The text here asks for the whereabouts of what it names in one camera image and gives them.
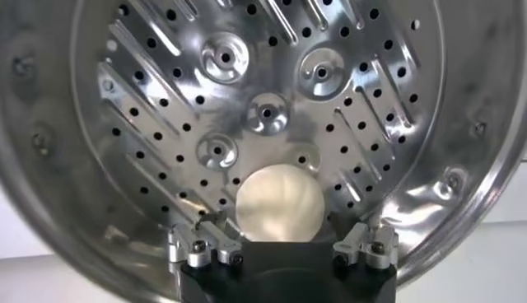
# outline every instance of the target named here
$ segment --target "black mount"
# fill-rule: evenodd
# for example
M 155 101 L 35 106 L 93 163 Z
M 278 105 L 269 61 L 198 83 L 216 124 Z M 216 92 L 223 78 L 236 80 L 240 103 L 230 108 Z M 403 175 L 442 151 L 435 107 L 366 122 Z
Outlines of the black mount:
M 345 266 L 330 243 L 247 242 L 237 265 L 178 263 L 183 303 L 395 303 L 397 270 L 361 255 Z

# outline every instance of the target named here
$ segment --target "white ball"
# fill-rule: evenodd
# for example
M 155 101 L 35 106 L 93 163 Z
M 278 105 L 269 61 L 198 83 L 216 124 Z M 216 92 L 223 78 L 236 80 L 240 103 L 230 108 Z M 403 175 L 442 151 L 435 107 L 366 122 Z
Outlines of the white ball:
M 293 165 L 254 172 L 236 195 L 236 220 L 252 241 L 308 242 L 324 220 L 318 182 Z

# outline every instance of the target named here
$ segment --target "metal clamp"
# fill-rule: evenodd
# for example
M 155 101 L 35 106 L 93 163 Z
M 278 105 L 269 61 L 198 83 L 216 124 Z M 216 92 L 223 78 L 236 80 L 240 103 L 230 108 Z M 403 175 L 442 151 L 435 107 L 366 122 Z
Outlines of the metal clamp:
M 231 240 L 219 228 L 209 221 L 199 224 L 200 228 L 207 231 L 217 240 L 217 260 L 227 265 L 238 265 L 243 262 L 241 255 L 241 243 Z
M 185 224 L 176 225 L 169 232 L 169 260 L 187 260 L 190 267 L 202 268 L 211 263 L 211 249 L 207 241 L 198 238 Z
M 211 263 L 212 249 L 217 251 L 217 260 L 227 265 L 243 263 L 241 243 L 231 240 L 210 221 L 202 221 L 192 230 L 186 224 L 178 224 L 168 235 L 169 260 L 171 263 L 187 261 L 193 268 L 202 268 Z
M 342 241 L 333 244 L 333 258 L 343 259 L 346 266 L 357 263 L 362 242 L 368 232 L 366 224 L 357 223 Z
M 357 223 L 342 241 L 333 245 L 333 259 L 350 266 L 364 254 L 369 267 L 387 269 L 397 264 L 398 242 L 399 237 L 391 227 L 372 231 L 368 225 Z

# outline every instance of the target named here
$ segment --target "shiny metal surface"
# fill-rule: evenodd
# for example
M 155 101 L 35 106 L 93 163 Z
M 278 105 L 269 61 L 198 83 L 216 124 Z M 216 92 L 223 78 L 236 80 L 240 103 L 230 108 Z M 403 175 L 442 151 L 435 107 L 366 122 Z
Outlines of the shiny metal surface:
M 3 190 L 133 301 L 176 301 L 173 224 L 222 211 L 245 240 L 236 193 L 266 166 L 311 174 L 324 215 L 393 227 L 404 284 L 522 156 L 521 0 L 6 0 L 0 22 Z

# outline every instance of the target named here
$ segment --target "stainless steel drum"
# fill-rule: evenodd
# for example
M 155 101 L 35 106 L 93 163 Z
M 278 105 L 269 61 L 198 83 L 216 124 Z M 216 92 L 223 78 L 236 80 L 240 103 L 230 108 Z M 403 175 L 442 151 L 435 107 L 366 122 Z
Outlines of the stainless steel drum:
M 3 189 L 135 301 L 176 300 L 166 231 L 216 213 L 239 240 L 332 241 L 332 213 L 392 226 L 407 283 L 524 146 L 521 0 L 4 0 L 0 22 Z M 319 186 L 276 223 L 313 235 L 240 226 L 262 213 L 240 187 L 271 165 Z

